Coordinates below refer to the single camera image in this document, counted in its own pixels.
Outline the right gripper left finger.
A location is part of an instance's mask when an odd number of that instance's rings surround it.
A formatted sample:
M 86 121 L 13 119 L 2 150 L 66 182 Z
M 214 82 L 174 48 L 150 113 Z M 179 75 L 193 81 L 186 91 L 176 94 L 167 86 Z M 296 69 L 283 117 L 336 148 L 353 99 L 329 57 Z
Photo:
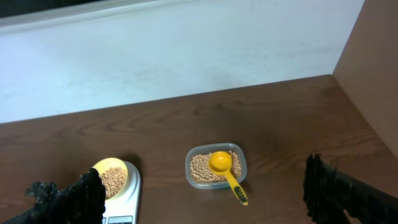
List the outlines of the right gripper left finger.
M 5 224 L 102 224 L 106 189 L 99 172 L 90 168 L 80 179 L 59 190 L 51 182 L 34 182 L 26 195 L 34 206 Z

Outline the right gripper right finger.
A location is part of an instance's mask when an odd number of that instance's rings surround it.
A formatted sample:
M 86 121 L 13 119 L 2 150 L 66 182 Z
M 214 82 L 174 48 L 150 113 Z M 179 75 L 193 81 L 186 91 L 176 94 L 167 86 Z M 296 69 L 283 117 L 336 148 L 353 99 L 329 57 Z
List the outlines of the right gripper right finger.
M 319 154 L 306 160 L 303 201 L 314 223 L 397 223 L 397 198 L 324 163 Z

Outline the yellow measuring scoop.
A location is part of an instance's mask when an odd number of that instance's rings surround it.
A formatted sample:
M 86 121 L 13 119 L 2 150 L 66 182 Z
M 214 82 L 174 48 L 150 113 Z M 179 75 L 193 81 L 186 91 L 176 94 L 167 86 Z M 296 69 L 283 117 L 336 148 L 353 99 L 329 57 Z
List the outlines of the yellow measuring scoop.
M 231 173 L 232 157 L 225 151 L 217 151 L 209 156 L 209 169 L 218 176 L 224 176 L 236 198 L 243 205 L 248 205 L 248 197 L 239 182 Z

